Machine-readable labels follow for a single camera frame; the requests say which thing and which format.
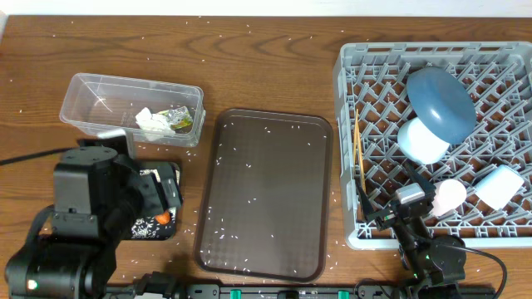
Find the pink cup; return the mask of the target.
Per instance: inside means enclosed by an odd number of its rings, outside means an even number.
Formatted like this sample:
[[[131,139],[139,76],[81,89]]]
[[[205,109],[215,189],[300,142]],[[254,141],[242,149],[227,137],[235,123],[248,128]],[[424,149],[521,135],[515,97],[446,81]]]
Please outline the pink cup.
[[[466,200],[466,187],[456,179],[446,179],[435,184],[436,194],[430,215],[440,217],[456,209]]]

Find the large blue plate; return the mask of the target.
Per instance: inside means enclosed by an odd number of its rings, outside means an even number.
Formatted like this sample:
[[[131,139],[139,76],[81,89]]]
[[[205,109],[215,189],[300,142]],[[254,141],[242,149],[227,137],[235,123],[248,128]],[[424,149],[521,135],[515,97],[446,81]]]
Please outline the large blue plate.
[[[472,134],[476,113],[465,87],[450,73],[426,67],[408,76],[406,93],[417,117],[439,139],[451,145]]]

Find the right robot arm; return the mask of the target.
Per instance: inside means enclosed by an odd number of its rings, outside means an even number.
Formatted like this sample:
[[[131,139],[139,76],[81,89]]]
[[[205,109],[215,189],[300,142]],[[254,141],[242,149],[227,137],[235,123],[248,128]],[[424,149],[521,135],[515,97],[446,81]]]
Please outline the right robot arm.
[[[375,209],[360,183],[356,183],[362,216],[374,222],[377,229],[391,229],[401,249],[404,266],[414,277],[407,278],[392,289],[391,298],[453,297],[458,294],[457,282],[465,278],[465,247],[460,238],[433,238],[423,217],[432,209],[436,186],[418,174],[410,165],[406,171],[412,183],[398,189],[381,209]]]

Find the light blue rice bowl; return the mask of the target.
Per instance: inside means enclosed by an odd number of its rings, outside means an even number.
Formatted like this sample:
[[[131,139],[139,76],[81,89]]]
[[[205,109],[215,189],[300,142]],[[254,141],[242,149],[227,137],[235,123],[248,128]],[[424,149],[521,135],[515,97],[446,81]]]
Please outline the light blue rice bowl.
[[[419,118],[407,121],[397,133],[401,152],[418,164],[434,164],[442,159],[450,144],[434,135]]]

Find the orange carrot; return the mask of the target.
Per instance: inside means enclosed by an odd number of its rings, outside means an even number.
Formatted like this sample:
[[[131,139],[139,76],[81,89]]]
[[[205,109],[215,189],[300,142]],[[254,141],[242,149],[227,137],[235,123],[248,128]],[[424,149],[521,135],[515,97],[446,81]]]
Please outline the orange carrot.
[[[160,225],[168,224],[170,222],[170,220],[171,220],[170,212],[169,211],[165,211],[162,214],[156,215],[155,216],[155,220]]]

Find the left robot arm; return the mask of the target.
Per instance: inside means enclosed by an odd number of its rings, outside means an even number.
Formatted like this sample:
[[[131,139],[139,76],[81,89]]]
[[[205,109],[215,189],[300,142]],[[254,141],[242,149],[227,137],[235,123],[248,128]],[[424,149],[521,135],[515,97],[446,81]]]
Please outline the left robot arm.
[[[101,298],[116,248],[135,222],[182,204],[179,167],[104,146],[68,150],[53,174],[53,205],[33,220],[5,276],[11,298]]]

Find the light blue cup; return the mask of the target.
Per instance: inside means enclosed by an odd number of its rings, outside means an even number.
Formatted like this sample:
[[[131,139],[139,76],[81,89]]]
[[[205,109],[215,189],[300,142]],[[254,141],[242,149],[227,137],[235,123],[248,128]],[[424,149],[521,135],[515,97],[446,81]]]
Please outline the light blue cup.
[[[475,195],[492,209],[502,209],[524,182],[516,170],[500,165],[475,186]]]

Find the wooden chopstick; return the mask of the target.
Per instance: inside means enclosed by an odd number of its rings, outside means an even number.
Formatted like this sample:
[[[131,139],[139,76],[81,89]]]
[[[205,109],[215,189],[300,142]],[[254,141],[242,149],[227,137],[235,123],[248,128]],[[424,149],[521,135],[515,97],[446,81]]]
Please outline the wooden chopstick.
[[[366,185],[365,185],[365,171],[364,171],[364,165],[363,165],[363,155],[362,155],[362,142],[361,142],[361,135],[360,135],[360,125],[359,125],[359,116],[358,116],[358,165],[360,169],[360,184],[363,188],[363,190],[366,192]]]
[[[353,127],[353,160],[354,165],[358,165],[358,109],[355,109],[355,120],[354,120],[354,127]]]

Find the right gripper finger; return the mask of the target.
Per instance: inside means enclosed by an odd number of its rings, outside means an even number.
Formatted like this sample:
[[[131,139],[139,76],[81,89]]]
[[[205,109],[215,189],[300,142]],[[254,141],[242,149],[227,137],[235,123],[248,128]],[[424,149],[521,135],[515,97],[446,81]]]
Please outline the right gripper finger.
[[[436,186],[433,183],[431,183],[429,180],[427,180],[425,177],[420,175],[418,172],[416,172],[416,170],[414,169],[414,167],[410,163],[405,162],[404,163],[404,167],[405,167],[410,179],[412,180],[412,182],[419,184],[421,189],[425,193],[425,195],[435,195],[436,194]]]
[[[374,219],[373,214],[375,213],[375,210],[369,198],[367,197],[367,194],[363,190],[361,184],[358,181],[356,181],[355,185],[357,187],[357,191],[359,193],[359,201],[362,206],[363,221],[366,223],[370,223]]]

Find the green snack wrapper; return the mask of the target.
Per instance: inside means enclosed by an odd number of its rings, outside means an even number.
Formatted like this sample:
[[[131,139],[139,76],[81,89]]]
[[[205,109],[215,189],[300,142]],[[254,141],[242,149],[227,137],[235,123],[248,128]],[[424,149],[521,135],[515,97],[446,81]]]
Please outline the green snack wrapper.
[[[194,122],[194,118],[186,106],[162,110],[156,114],[162,116],[168,127],[176,133],[188,133]]]

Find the white napkin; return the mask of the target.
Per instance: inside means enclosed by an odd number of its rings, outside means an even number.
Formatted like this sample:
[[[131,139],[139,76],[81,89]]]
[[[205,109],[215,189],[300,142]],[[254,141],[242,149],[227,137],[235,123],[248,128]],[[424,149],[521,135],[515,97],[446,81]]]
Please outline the white napkin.
[[[135,122],[149,141],[156,141],[166,135],[172,136],[175,134],[166,116],[152,114],[147,107],[135,116]]]

